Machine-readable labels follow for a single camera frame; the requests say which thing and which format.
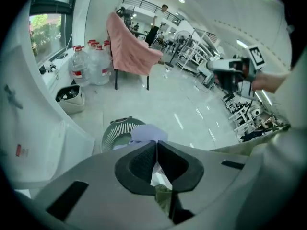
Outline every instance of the standing fan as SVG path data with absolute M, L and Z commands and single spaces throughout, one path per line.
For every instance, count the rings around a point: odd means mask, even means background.
M 134 7 L 129 6 L 127 9 L 125 9 L 125 7 L 121 7 L 119 10 L 116 11 L 116 14 L 120 18 L 124 17 L 124 23 L 126 27 L 129 29 L 129 26 L 131 25 L 131 17 L 134 14 Z
M 171 61 L 166 62 L 165 64 L 167 64 L 170 67 L 174 67 L 174 65 L 172 64 L 172 60 L 174 59 L 175 54 L 178 51 L 179 47 L 181 46 L 181 48 L 183 48 L 185 46 L 185 44 L 189 44 L 189 43 L 193 43 L 191 33 L 189 33 L 188 31 L 178 32 L 174 37 L 174 44 L 176 46 L 176 50 L 173 53 L 173 57 L 172 57 Z

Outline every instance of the trash bin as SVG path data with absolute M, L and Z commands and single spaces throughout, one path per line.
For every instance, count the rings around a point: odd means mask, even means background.
M 85 109 L 85 96 L 79 84 L 60 89 L 56 101 L 68 115 L 82 112 Z

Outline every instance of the window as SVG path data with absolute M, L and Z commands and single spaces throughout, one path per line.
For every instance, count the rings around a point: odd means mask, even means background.
M 42 63 L 55 52 L 66 47 L 61 35 L 65 14 L 38 14 L 30 16 L 30 37 L 32 50 L 37 63 Z
M 38 67 L 71 47 L 72 17 L 76 0 L 32 0 L 29 31 Z

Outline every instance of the black chair legs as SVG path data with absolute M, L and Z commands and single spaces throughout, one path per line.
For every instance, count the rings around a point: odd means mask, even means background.
M 149 90 L 149 76 L 147 76 L 147 90 Z
M 118 76 L 118 70 L 115 69 L 115 89 L 117 90 L 117 76 Z

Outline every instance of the trees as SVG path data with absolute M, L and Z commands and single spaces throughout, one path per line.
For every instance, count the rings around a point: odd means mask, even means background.
M 47 18 L 48 18 L 47 14 L 35 15 L 32 20 L 33 28 L 38 28 L 38 27 L 41 27 L 42 25 L 45 25 L 47 22 Z
M 37 61 L 41 61 L 61 45 L 61 15 L 58 18 L 47 14 L 35 15 L 31 21 L 31 45 Z

